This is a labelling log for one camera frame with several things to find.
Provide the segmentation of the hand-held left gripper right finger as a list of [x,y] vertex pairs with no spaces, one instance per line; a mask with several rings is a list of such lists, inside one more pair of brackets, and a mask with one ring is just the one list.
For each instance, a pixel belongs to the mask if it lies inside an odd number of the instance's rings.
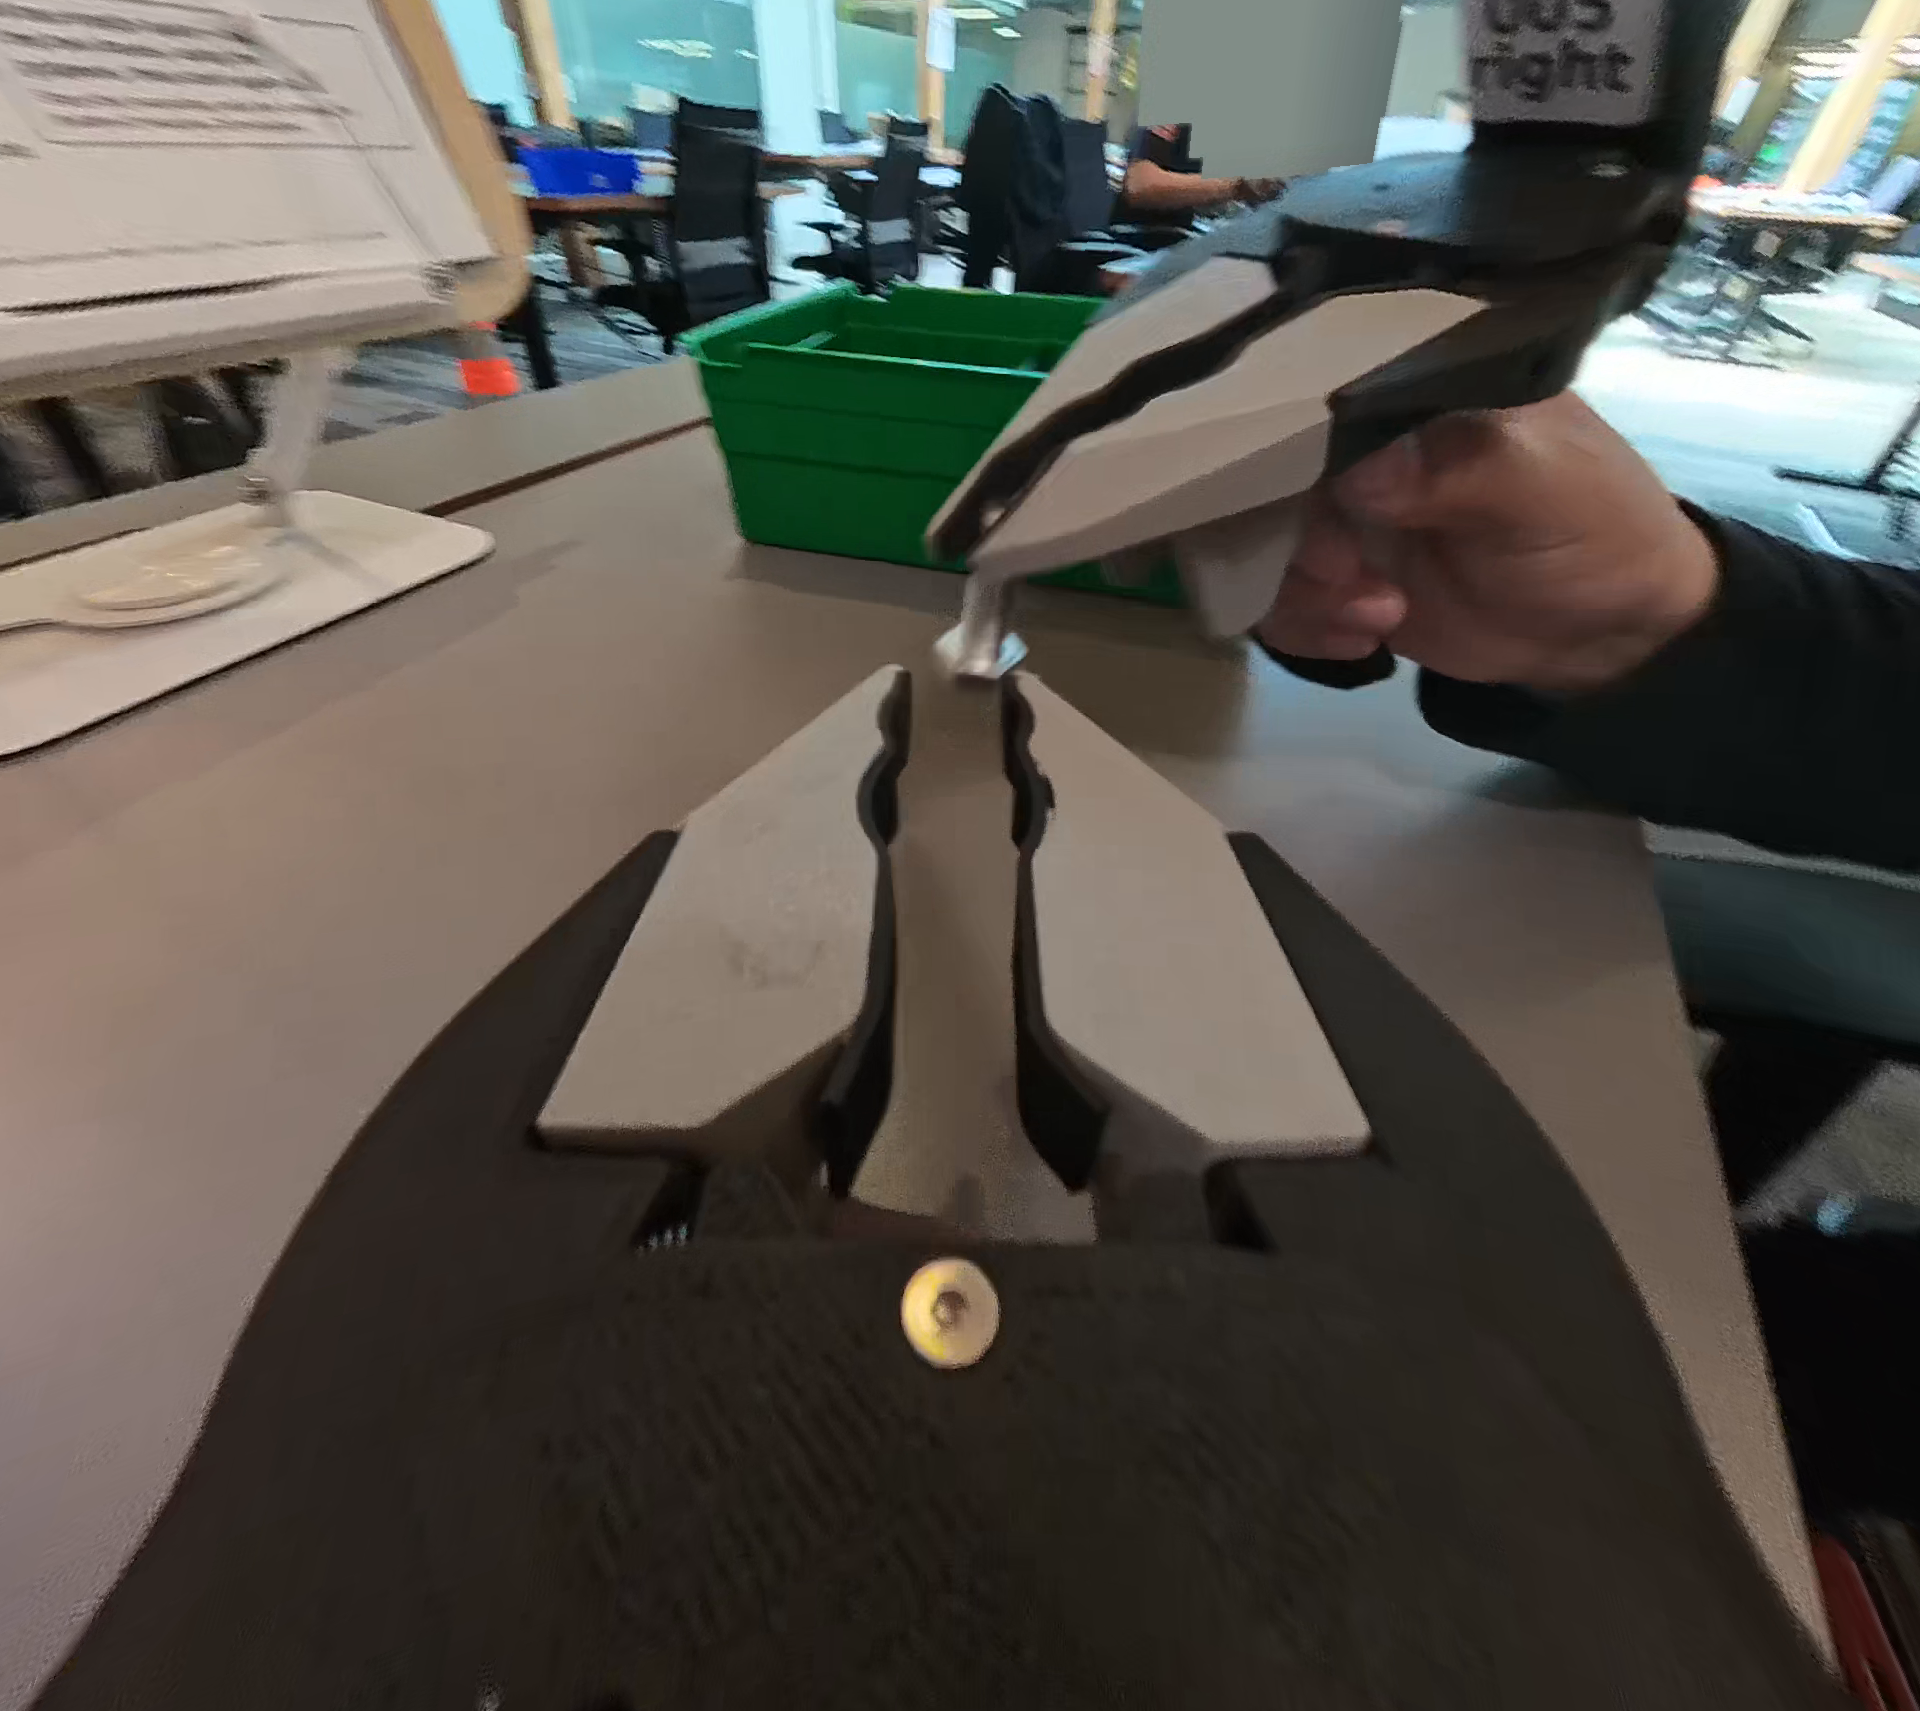
[[1369,1125],[1227,831],[1039,677],[1000,688],[1016,1108],[1071,1192],[1364,1152]]

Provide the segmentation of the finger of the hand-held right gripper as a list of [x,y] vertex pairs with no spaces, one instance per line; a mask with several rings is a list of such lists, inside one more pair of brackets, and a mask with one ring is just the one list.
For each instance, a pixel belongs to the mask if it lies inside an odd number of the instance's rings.
[[989,488],[1003,513],[967,568],[995,584],[1062,572],[1305,490],[1327,459],[1331,395],[1482,309],[1442,288],[1305,309],[1214,375],[1068,438],[1034,484]]
[[1170,271],[1163,282],[1141,278],[1080,331],[952,485],[925,528],[935,563],[970,560],[995,515],[1009,513],[1068,445],[1209,377],[1284,311],[1284,282],[1266,257],[1212,254],[1162,270]]

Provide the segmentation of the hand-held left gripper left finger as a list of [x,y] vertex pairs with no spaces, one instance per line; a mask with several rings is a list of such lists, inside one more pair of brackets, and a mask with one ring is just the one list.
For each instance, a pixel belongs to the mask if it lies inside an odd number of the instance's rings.
[[884,663],[685,817],[539,1110],[545,1147],[849,1192],[891,1096],[909,745],[911,671]]

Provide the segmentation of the green plastic bin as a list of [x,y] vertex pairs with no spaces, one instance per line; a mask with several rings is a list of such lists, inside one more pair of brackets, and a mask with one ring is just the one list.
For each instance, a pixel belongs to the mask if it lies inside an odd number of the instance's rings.
[[1095,296],[848,279],[678,338],[756,546],[935,568],[925,528]]

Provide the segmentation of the person's right forearm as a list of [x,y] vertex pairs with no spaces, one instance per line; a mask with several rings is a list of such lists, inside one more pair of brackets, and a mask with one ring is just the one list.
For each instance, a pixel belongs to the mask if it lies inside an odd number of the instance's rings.
[[1421,720],[1658,828],[1913,874],[1916,572],[1681,511],[1717,593],[1677,638],[1576,693],[1421,670]]

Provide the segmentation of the person's right hand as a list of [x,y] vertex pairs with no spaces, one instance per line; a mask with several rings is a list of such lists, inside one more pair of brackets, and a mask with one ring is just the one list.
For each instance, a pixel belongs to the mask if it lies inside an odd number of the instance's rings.
[[1299,660],[1392,653],[1548,693],[1616,682],[1720,590],[1709,536],[1576,392],[1446,414],[1307,496],[1252,635]]

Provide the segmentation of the black hanging jacket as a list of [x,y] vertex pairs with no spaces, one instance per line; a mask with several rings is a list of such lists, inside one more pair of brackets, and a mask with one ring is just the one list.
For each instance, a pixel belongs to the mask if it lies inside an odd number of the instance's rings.
[[962,285],[989,288],[1000,267],[1014,288],[1045,288],[1066,238],[1066,124],[1059,106],[985,85],[967,131],[959,181],[967,215]]

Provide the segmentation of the black office chair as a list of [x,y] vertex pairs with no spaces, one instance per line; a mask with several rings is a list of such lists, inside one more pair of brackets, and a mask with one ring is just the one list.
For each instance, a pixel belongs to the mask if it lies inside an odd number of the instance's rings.
[[595,290],[635,314],[663,345],[768,299],[757,114],[679,97],[671,114],[674,182],[663,211],[602,222],[625,278]]
[[911,282],[923,254],[925,164],[928,124],[891,117],[874,159],[821,171],[836,215],[802,218],[821,247],[798,254],[792,270],[855,282],[870,296]]

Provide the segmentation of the small blue bin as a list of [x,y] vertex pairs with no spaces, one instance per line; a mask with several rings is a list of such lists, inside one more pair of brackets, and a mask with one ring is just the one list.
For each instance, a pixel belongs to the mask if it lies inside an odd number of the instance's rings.
[[539,199],[632,196],[641,154],[621,146],[534,145],[517,150],[517,182]]

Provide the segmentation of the printed instruction sheet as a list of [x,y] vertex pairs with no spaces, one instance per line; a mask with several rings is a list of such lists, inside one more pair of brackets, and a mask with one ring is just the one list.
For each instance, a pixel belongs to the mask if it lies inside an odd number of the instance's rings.
[[2,309],[491,254],[371,0],[2,0]]

